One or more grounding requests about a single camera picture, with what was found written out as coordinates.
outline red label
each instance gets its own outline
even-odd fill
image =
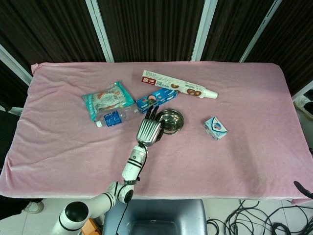
[[[155,85],[157,80],[155,80],[153,78],[149,78],[149,77],[142,77],[141,81],[144,83]]]

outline water bottle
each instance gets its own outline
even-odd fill
[[[100,115],[98,121],[96,122],[97,127],[103,126],[115,126],[122,122],[126,122],[135,117],[140,116],[137,104],[133,104],[121,109],[118,109],[112,113]]]

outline white bottle cap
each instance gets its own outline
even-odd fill
[[[97,127],[102,127],[101,121],[96,121]]]
[[[216,99],[217,95],[218,94],[216,92],[210,91],[208,89],[204,89],[202,94],[201,94],[202,97],[208,97],[208,98],[211,98],[211,99]]]

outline black curtain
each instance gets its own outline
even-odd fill
[[[239,62],[274,0],[219,0],[202,58]]]
[[[291,95],[313,80],[313,1],[283,0],[246,62],[272,62]]]
[[[23,107],[28,86],[0,61],[0,105],[4,108]]]
[[[41,62],[105,61],[85,0],[0,1],[0,44],[29,73]]]
[[[99,0],[116,62],[188,61],[204,0]]]

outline shoe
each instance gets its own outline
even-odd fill
[[[308,108],[311,111],[313,104],[312,100],[302,95],[298,97],[293,103],[298,110],[302,111],[310,120],[313,120],[313,114],[306,109]]]
[[[23,211],[30,213],[30,214],[38,214],[43,211],[45,208],[44,204],[42,202],[30,202],[27,207],[24,208]]]

